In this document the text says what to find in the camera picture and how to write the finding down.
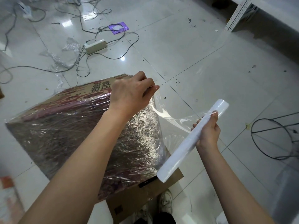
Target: right hand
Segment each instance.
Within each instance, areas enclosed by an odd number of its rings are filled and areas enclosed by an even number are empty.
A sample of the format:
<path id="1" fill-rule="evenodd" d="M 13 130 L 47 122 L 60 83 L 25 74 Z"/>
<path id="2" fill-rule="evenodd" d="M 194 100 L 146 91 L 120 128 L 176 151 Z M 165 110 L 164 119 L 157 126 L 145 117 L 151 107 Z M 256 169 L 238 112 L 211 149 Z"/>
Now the right hand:
<path id="1" fill-rule="evenodd" d="M 218 120 L 218 112 L 215 112 L 211 115 L 210 120 L 207 122 L 207 124 L 202 128 L 202 132 L 200 134 L 200 139 L 196 143 L 196 148 L 198 152 L 204 151 L 204 150 L 211 150 L 211 149 L 217 149 L 217 141 L 220 135 L 220 128 L 217 125 Z M 193 128 L 197 126 L 197 124 L 200 122 L 198 120 L 196 124 L 193 124 Z"/>
<path id="2" fill-rule="evenodd" d="M 108 111 L 128 121 L 144 109 L 154 93 L 159 89 L 153 79 L 147 78 L 143 71 L 129 79 L 118 79 L 112 85 Z"/>

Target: white sneaker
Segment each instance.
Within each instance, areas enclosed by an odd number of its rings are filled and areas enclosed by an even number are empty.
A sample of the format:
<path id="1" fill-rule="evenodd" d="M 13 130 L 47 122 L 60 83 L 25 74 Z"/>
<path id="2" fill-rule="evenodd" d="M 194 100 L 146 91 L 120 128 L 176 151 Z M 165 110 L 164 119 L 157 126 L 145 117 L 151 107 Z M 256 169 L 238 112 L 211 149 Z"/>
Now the white sneaker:
<path id="1" fill-rule="evenodd" d="M 173 198 L 169 189 L 167 189 L 165 192 L 159 195 L 158 203 L 159 203 L 159 213 L 167 212 L 169 214 L 172 214 Z"/>
<path id="2" fill-rule="evenodd" d="M 148 204 L 146 203 L 143 207 L 133 214 L 133 223 L 136 222 L 138 219 L 142 218 L 145 221 L 152 221 L 152 217 L 148 212 Z"/>

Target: white cardboard tube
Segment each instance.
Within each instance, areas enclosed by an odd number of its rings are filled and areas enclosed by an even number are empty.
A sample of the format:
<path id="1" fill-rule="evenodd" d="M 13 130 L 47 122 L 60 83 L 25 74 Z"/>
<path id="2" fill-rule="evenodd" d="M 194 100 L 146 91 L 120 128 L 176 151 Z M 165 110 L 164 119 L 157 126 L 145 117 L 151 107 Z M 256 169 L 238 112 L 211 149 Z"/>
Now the white cardboard tube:
<path id="1" fill-rule="evenodd" d="M 225 110 L 229 107 L 229 104 L 219 99 L 209 110 L 207 114 L 200 120 L 199 124 L 194 128 L 194 130 L 189 133 L 189 135 L 182 141 L 177 150 L 168 158 L 168 160 L 162 165 L 162 167 L 157 172 L 157 177 L 161 182 L 166 182 L 167 179 L 173 174 L 173 172 L 182 163 L 184 158 L 193 150 L 200 137 L 202 128 L 210 120 L 211 114 L 214 111 L 218 111 L 218 117 L 220 117 Z"/>

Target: forearm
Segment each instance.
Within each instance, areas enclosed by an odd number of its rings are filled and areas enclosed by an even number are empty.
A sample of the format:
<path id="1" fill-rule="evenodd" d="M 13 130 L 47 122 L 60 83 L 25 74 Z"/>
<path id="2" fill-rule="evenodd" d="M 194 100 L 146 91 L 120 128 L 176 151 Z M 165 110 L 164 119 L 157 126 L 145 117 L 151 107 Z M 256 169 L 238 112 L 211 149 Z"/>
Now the forearm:
<path id="1" fill-rule="evenodd" d="M 112 149 L 127 119 L 107 111 L 20 223 L 86 223 Z"/>
<path id="2" fill-rule="evenodd" d="M 274 224 L 271 217 L 232 171 L 218 149 L 200 150 L 199 154 L 229 224 Z"/>

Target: black pants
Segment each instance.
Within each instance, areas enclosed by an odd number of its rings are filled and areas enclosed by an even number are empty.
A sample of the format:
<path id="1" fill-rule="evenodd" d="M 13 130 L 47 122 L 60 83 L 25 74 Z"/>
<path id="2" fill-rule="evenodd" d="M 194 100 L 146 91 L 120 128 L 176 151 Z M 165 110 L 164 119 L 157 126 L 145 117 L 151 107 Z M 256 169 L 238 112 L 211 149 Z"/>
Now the black pants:
<path id="1" fill-rule="evenodd" d="M 152 224 L 176 224 L 174 218 L 172 217 L 171 214 L 167 212 L 161 212 L 157 215 L 154 216 L 152 220 Z M 147 221 L 144 219 L 140 218 L 134 224 L 147 224 Z"/>

